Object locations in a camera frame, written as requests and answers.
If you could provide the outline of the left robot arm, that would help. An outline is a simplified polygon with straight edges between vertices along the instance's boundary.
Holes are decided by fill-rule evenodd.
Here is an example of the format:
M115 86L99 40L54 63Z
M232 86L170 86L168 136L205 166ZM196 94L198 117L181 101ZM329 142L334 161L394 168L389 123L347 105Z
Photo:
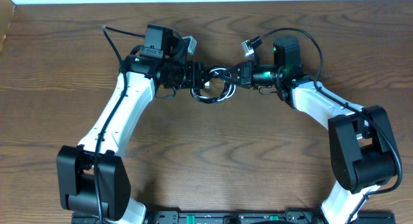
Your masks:
M159 86L202 88L208 74L187 57L197 41L163 26L148 25L137 45L119 61L115 90L92 129L77 146L62 146L56 159L61 206L89 215L89 223L143 223L146 207L131 197L123 158L141 114Z

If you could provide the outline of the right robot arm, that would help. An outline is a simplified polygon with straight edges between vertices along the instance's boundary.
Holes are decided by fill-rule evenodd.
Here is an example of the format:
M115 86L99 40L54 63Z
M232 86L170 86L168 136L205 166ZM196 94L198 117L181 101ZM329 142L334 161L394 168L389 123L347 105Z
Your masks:
M262 65L255 49L259 38L242 45L252 60L219 74L223 81L242 88L274 87L280 100L306 113L328 130L330 160L336 182L321 205L314 223L352 223L358 212L391 178L402 178L401 159L387 112L363 107L326 89L304 73L298 39L274 41L274 63Z

